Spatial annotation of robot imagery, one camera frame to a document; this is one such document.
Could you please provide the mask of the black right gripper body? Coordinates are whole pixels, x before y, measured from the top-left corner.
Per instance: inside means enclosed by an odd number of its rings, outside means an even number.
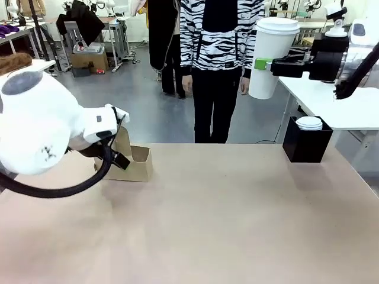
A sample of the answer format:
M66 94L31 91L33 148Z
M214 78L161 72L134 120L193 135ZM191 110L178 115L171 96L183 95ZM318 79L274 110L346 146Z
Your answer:
M310 50L312 57L309 79L334 82L341 66L344 52L349 46L349 37L316 35Z

